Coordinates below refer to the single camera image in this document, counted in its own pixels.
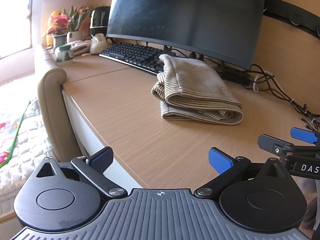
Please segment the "black mechanical keyboard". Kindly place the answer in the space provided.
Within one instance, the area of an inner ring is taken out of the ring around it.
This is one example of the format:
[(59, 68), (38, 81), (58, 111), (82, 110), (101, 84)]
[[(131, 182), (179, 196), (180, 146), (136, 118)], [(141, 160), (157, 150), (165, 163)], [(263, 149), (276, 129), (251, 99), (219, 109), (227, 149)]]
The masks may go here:
[(116, 43), (103, 50), (99, 56), (157, 75), (164, 71), (164, 63), (159, 59), (162, 54), (176, 56), (170, 50), (161, 50), (131, 43)]

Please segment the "green plant white pot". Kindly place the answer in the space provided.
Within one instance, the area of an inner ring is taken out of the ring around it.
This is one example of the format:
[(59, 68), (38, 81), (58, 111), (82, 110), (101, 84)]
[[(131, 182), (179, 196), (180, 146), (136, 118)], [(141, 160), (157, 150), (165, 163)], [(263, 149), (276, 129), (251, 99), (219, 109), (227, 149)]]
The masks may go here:
[(91, 9), (89, 7), (71, 6), (70, 12), (67, 12), (67, 10), (63, 8), (62, 14), (67, 16), (68, 22), (67, 43), (82, 41), (84, 39), (83, 31), (80, 30), (80, 27), (84, 20), (90, 16), (90, 13)]

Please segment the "pink flower pot plant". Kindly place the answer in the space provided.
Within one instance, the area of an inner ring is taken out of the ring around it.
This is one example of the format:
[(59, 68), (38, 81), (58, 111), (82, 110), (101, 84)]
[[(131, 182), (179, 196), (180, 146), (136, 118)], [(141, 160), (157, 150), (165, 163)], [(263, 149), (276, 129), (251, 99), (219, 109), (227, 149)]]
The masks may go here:
[(53, 36), (63, 35), (68, 32), (67, 15), (61, 11), (54, 11), (48, 18), (48, 28), (44, 32), (43, 37), (46, 38), (47, 46), (53, 46)]

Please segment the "white green ceramic jar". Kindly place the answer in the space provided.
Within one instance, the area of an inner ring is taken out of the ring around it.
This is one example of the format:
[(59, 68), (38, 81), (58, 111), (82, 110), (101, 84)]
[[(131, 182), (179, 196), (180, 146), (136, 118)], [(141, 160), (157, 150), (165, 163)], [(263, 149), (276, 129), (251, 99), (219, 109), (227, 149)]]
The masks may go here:
[(56, 62), (59, 66), (70, 64), (74, 60), (73, 51), (70, 44), (59, 46), (54, 51), (56, 55)]

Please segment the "black round speaker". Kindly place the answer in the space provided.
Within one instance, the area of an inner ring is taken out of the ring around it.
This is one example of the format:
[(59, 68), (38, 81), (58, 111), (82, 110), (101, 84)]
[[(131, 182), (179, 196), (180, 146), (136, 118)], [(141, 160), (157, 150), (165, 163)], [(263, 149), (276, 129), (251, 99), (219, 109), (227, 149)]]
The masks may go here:
[(101, 6), (96, 7), (91, 13), (91, 21), (89, 27), (89, 34), (95, 36), (97, 34), (103, 34), (106, 36), (108, 19), (111, 7)]

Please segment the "white quilted bed mattress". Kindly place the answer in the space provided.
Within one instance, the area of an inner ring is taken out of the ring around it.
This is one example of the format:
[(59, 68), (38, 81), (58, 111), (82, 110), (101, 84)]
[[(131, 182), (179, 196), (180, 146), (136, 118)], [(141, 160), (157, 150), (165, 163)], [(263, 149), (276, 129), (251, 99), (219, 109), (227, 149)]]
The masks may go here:
[(14, 199), (39, 163), (54, 156), (37, 99), (31, 100), (11, 130), (15, 143), (10, 159), (5, 159), (7, 152), (1, 153), (1, 219), (14, 213)]

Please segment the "black curved monitor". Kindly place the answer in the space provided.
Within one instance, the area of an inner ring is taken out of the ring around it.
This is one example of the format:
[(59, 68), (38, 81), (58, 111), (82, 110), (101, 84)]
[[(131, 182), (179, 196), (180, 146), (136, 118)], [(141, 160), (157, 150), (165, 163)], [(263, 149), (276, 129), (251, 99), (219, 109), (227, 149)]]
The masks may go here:
[(264, 0), (112, 0), (107, 35), (157, 43), (250, 69)]

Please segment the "black wall power strip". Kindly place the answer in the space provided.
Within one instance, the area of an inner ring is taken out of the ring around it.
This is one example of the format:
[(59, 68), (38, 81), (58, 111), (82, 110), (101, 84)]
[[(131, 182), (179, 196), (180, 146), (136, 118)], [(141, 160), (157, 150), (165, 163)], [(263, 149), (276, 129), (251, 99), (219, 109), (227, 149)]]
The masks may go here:
[(290, 24), (319, 38), (319, 16), (282, 0), (264, 0), (263, 15)]

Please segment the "beige black striped sweater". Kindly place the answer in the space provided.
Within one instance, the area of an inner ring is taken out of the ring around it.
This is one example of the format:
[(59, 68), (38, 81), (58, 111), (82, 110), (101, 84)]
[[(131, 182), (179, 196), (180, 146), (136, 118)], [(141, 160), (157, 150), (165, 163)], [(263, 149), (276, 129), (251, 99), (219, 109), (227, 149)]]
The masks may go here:
[(162, 119), (218, 125), (242, 122), (242, 104), (211, 66), (167, 54), (159, 59), (164, 71), (157, 74), (151, 94), (160, 101)]

